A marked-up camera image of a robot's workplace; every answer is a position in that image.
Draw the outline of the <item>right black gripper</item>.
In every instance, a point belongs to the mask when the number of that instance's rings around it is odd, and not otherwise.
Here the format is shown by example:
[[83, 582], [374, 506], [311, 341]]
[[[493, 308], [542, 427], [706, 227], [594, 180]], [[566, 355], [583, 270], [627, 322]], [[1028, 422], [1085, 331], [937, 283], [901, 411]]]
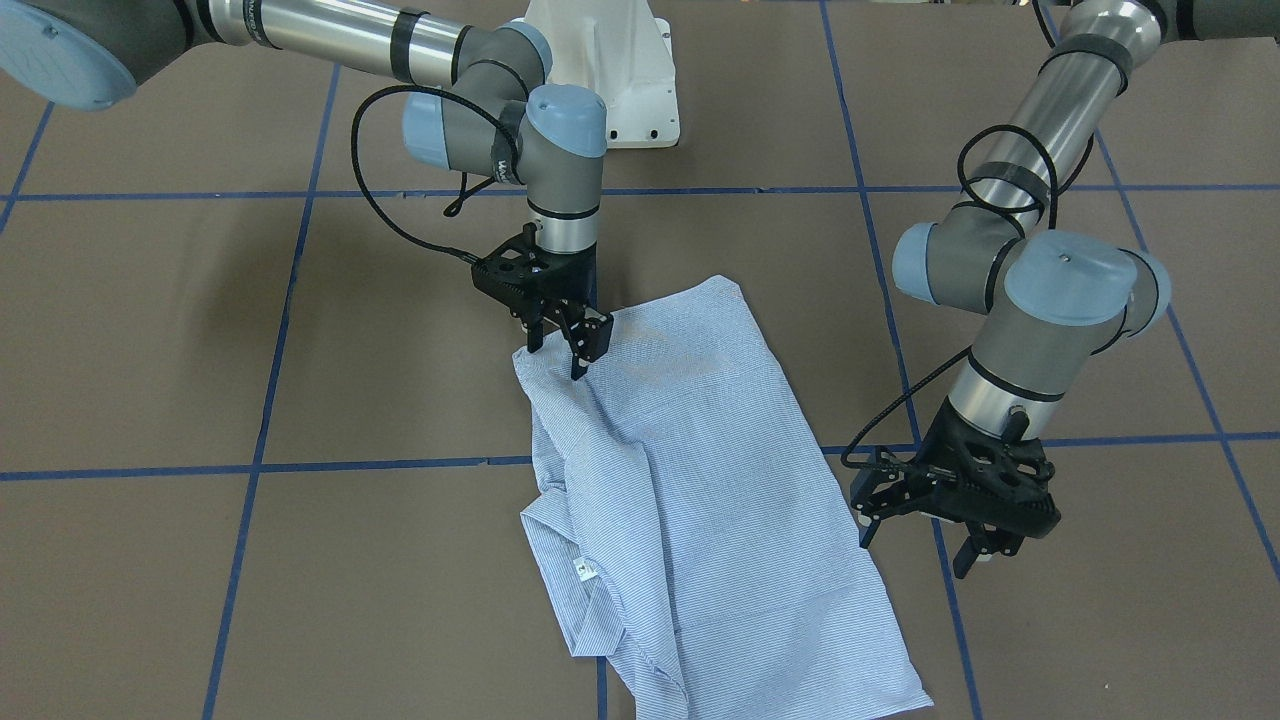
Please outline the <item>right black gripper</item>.
[[[596, 245], [577, 252], [545, 252], [545, 296], [559, 305], [559, 332], [570, 347], [570, 379], [582, 379], [611, 347], [614, 316], [600, 313], [596, 302]], [[524, 320], [525, 348], [538, 352], [547, 333], [541, 315]]]

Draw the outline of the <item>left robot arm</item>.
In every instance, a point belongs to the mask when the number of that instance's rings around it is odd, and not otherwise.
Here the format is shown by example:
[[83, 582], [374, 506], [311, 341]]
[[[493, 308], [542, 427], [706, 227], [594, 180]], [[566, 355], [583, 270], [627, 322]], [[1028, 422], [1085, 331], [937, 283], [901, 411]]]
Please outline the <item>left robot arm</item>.
[[975, 340], [910, 459], [845, 448], [847, 503], [868, 548], [881, 524], [922, 514], [966, 528], [951, 569], [1044, 538], [1061, 514], [1042, 434], [1085, 361], [1146, 333], [1172, 299], [1147, 252], [1059, 228], [1060, 200], [1137, 69], [1175, 42], [1277, 33], [1275, 1], [1076, 1], [1011, 120], [975, 133], [956, 160], [960, 199], [910, 227], [892, 278], [923, 302], [980, 314]]

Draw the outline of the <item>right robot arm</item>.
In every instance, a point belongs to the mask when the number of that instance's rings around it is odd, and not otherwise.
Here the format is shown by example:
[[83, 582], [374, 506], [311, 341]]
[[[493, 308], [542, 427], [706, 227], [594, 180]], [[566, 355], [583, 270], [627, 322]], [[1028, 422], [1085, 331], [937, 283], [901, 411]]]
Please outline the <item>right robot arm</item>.
[[[468, 265], [474, 287], [520, 322], [536, 352], [548, 327], [582, 378], [611, 346], [594, 304], [607, 108], [589, 88], [550, 81], [553, 54], [525, 20], [493, 29], [384, 1], [5, 1], [3, 69], [50, 102], [102, 111], [207, 44], [260, 46], [389, 79], [357, 108], [349, 163], [364, 200], [403, 240]], [[444, 210], [493, 184], [520, 186], [529, 219], [480, 256], [411, 234], [383, 211], [360, 161], [375, 102], [401, 95], [404, 146], [458, 172]]]

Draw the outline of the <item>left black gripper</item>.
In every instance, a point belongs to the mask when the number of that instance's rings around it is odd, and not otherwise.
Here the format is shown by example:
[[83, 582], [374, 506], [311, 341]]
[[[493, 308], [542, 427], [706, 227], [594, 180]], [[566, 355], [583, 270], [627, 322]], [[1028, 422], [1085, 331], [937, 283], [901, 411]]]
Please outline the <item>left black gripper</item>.
[[[972, 469], [966, 442], [972, 427], [945, 400], [932, 421], [915, 464], [855, 462], [858, 474], [850, 486], [850, 509], [860, 524], [859, 546], [869, 550], [881, 524], [897, 516], [920, 512], [946, 521], [965, 521], [959, 482]], [[993, 557], [1011, 557], [1021, 547], [1021, 537], [997, 527], [966, 525], [968, 538], [952, 559], [952, 575], [968, 577], [978, 564]]]

